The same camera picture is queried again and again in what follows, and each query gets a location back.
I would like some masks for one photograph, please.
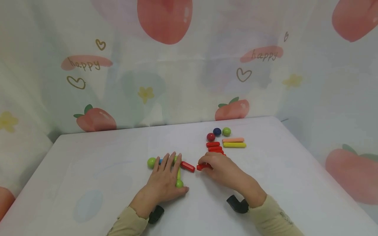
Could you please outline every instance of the green ball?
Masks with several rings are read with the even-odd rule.
[[[181,180],[178,179],[176,181],[176,188],[182,188],[182,187],[184,187],[184,183]]]
[[[153,157],[148,159],[147,161],[148,168],[153,169],[153,167],[155,166],[155,161],[156,161],[156,158],[153,158]]]
[[[223,128],[223,131],[222,131],[222,134],[226,137],[230,136],[231,134],[231,129],[226,127],[226,128]]]

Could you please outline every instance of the right hand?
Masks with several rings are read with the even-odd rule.
[[[250,175],[242,171],[230,158],[221,153],[207,152],[198,160],[198,164],[209,163],[213,169],[204,168],[214,181],[225,187],[239,192],[252,208],[261,206],[267,194],[259,183]]]

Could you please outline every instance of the left hand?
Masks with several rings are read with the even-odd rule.
[[[176,199],[189,191],[188,187],[176,188],[182,156],[181,153],[177,156],[177,161],[171,170],[175,156],[175,152],[171,155],[167,153],[160,165],[160,157],[156,158],[150,179],[129,205],[139,217],[147,219],[160,202]]]

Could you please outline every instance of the yellow flower print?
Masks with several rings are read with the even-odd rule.
[[[8,111],[4,111],[0,116],[0,130],[4,128],[9,133],[14,133],[13,126],[18,124],[19,120],[12,116]]]
[[[303,80],[302,76],[292,74],[290,78],[282,81],[282,84],[286,85],[286,89],[289,89],[291,86],[298,88],[301,85],[302,80]]]
[[[153,94],[153,89],[151,87],[148,87],[146,89],[144,87],[140,87],[138,95],[143,99],[144,104],[147,103],[148,99],[155,97],[155,95]]]

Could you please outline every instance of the magnetic ball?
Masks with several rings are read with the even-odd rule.
[[[230,134],[231,134],[231,129],[228,128],[228,127],[223,128],[222,133],[223,133],[224,136],[228,137],[228,136],[230,136]]]
[[[208,133],[206,138],[208,139],[209,142],[212,142],[215,140],[215,135],[213,133]]]
[[[222,134],[222,130],[220,130],[220,128],[215,128],[213,130],[213,134],[215,134],[215,136],[220,136]]]
[[[176,181],[176,188],[182,188],[182,187],[184,187],[184,183],[180,179],[178,179]]]
[[[155,166],[155,161],[156,161],[156,158],[153,158],[153,157],[148,159],[147,161],[148,168],[153,169],[153,167]]]

